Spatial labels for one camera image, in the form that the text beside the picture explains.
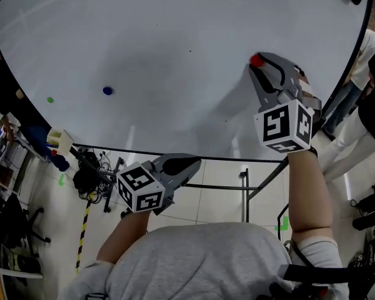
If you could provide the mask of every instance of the floor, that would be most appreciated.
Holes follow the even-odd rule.
[[[319,149],[329,140],[317,134],[313,145]],[[155,156],[106,151],[111,165],[122,157],[127,165],[134,161],[144,162]],[[77,161],[67,157],[74,168]],[[200,171],[191,183],[240,186],[239,173],[249,169],[250,185],[260,184],[276,167],[271,163],[203,161]],[[344,265],[351,256],[362,249],[365,231],[356,231],[351,226],[358,212],[350,206],[351,199],[360,200],[372,193],[375,183],[375,154],[357,165],[345,176],[328,184],[334,206],[334,237]],[[250,222],[263,226],[275,235],[277,216],[289,197],[289,168],[262,190],[250,203]],[[86,208],[86,201],[79,198],[72,181],[61,177],[52,165],[37,159],[28,166],[26,180],[21,188],[21,199],[30,199],[29,209],[44,207],[44,214],[37,220],[37,230],[51,238],[51,244],[36,241],[40,254],[44,279],[29,281],[31,299],[56,299],[59,290],[76,276],[79,237]],[[182,226],[201,223],[242,220],[242,192],[184,187],[175,194],[175,204],[162,215],[151,215],[148,231],[164,226]],[[95,259],[104,240],[119,222],[119,215],[125,210],[123,200],[114,192],[111,198],[111,212],[103,213],[104,200],[90,208],[86,234],[81,254],[81,267]],[[282,239],[290,238],[291,229],[282,232]]]

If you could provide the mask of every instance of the blue ball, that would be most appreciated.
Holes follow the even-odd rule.
[[[113,89],[111,89],[111,87],[104,87],[102,91],[104,92],[104,94],[107,94],[108,96],[113,93]]]

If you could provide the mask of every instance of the red ball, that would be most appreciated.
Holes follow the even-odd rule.
[[[253,57],[251,57],[250,59],[250,63],[254,66],[254,67],[261,67],[264,65],[264,60],[261,59],[260,55],[259,54],[255,54]]]

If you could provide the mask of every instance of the black strap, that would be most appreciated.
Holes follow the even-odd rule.
[[[176,176],[198,161],[201,161],[199,157],[175,157],[165,161],[162,170],[169,176]]]
[[[311,146],[309,149],[308,149],[309,152],[313,153],[316,155],[316,157],[318,158],[318,151],[316,148],[314,148],[313,146]]]
[[[308,284],[335,284],[364,281],[373,276],[375,276],[375,264],[354,268],[305,267],[290,264],[283,279]]]
[[[123,212],[121,212],[121,219],[124,219],[129,213],[133,212],[127,207]]]
[[[305,255],[300,251],[300,249],[297,247],[297,244],[293,240],[290,240],[289,244],[292,246],[293,251],[297,254],[301,261],[304,262],[306,266],[314,268],[314,265],[305,257]]]
[[[85,300],[106,300],[107,296],[103,293],[89,293],[86,297]]]

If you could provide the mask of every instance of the wires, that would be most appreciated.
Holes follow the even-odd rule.
[[[361,208],[358,207],[358,203],[357,203],[356,200],[351,199],[350,200],[350,205],[358,210],[358,212],[360,213],[360,216],[365,217],[365,215],[363,214],[363,211],[361,210]]]
[[[81,191],[79,191],[79,197],[82,199],[82,200],[91,200],[93,204],[97,204],[100,202],[101,200],[101,194],[99,194],[97,191],[93,191],[91,193],[82,193]]]
[[[13,166],[14,168],[20,169],[20,167],[17,167],[15,164],[13,164],[13,162],[12,162],[10,159],[8,159],[7,157],[4,157],[4,158],[5,158],[5,160],[7,160],[9,163],[11,163],[12,166]]]
[[[94,157],[93,156],[90,156],[91,160],[90,160],[90,163],[94,163],[96,166],[99,165],[99,167],[97,168],[98,171],[104,171],[106,173],[112,173],[113,172],[113,169],[111,167],[111,162],[110,162],[110,159],[106,156],[106,152],[103,151],[102,153],[100,153],[100,160],[97,160],[97,156],[96,156],[96,153],[94,152],[94,149],[92,148],[92,153],[94,154]],[[110,192],[112,188],[112,185],[110,185],[109,183],[106,183],[105,181],[102,181],[100,179],[97,180],[97,184],[96,184],[96,187],[94,188],[94,190],[90,193],[88,193],[87,191],[83,191],[83,190],[79,190],[79,198],[83,199],[83,200],[87,200],[87,201],[91,201],[91,203],[93,204],[97,204],[101,201],[101,199],[103,197],[106,197]]]

